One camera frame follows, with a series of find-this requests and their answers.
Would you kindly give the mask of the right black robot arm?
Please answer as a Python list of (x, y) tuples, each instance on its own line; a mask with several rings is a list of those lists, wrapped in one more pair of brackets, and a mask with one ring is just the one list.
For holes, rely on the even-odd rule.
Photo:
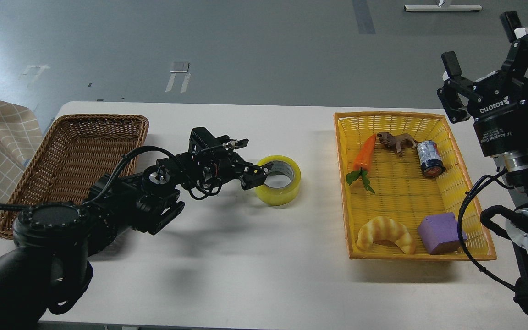
[(509, 209), (493, 205), (480, 213), (480, 223), (497, 236), (512, 242), (519, 278), (515, 284), (501, 280), (471, 255), (463, 237), (461, 248), (488, 277), (515, 294), (514, 301), (528, 316), (528, 27), (517, 12), (504, 12), (500, 20), (511, 48), (501, 68), (478, 81), (462, 75), (455, 52), (442, 54), (444, 84), (438, 98), (452, 123), (473, 119), (478, 143), (486, 157), (500, 161), (496, 175), (481, 177), (464, 198), (457, 216), (457, 232), (468, 204), (491, 182), (524, 193), (525, 203)]

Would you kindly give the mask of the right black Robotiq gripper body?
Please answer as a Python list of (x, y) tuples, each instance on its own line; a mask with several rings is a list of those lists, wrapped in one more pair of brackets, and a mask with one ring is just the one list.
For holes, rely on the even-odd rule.
[(490, 74), (475, 83), (480, 102), (471, 102), (478, 143), (486, 157), (528, 149), (528, 78), (502, 82)]

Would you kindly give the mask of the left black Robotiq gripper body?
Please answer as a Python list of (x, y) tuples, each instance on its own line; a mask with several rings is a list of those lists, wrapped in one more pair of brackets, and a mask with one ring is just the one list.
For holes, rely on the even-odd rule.
[(198, 166), (198, 190), (202, 193), (212, 193), (232, 180), (239, 180), (241, 188), (247, 189), (244, 178), (247, 163), (236, 152), (203, 150), (198, 152)]

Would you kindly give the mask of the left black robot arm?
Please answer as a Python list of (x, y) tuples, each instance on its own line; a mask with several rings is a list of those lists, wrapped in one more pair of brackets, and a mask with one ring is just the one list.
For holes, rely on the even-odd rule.
[(200, 196), (193, 198), (204, 200), (232, 180), (243, 190), (264, 185), (273, 164), (241, 158), (237, 149), (247, 144), (196, 127), (182, 154), (142, 146), (124, 155), (81, 205), (0, 204), (1, 211), (17, 211), (15, 248), (0, 257), (0, 330), (31, 330), (46, 311), (67, 313), (94, 275), (89, 257), (128, 228), (157, 234), (182, 213), (181, 189), (195, 189)]

